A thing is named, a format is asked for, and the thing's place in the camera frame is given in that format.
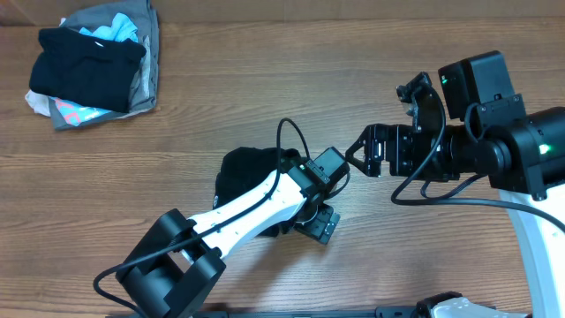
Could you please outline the black t-shirt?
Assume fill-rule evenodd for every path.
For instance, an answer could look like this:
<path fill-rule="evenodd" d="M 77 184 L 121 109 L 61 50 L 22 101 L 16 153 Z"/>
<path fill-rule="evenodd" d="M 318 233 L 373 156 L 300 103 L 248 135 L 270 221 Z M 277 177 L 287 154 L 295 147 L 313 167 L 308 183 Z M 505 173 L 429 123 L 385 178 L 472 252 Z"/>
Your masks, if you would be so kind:
<path fill-rule="evenodd" d="M 259 185 L 276 169 L 276 148 L 241 147 L 223 159 L 215 180 L 213 209 L 219 208 Z"/>

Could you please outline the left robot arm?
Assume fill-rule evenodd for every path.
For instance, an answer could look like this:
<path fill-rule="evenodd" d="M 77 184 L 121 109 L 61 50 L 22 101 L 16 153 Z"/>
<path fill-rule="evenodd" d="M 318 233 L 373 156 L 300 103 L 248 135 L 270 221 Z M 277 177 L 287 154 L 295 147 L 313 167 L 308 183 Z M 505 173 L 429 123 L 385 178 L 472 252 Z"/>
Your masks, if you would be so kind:
<path fill-rule="evenodd" d="M 280 226 L 327 244 L 339 215 L 327 205 L 350 171 L 345 157 L 327 148 L 313 160 L 282 160 L 252 190 L 189 218 L 162 215 L 128 255 L 117 281 L 144 317 L 191 317 L 226 269 L 225 259 L 249 240 Z"/>

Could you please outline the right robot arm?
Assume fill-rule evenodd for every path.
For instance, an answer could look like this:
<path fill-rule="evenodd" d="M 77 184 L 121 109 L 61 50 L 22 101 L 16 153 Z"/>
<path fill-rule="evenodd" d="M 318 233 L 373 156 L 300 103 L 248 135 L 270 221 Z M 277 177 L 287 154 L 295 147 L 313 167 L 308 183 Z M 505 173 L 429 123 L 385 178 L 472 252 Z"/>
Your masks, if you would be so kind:
<path fill-rule="evenodd" d="M 381 165 L 405 185 L 456 181 L 416 206 L 502 208 L 514 226 L 532 315 L 564 314 L 564 110 L 528 113 L 500 51 L 421 72 L 396 89 L 410 125 L 369 125 L 346 152 L 368 177 Z"/>

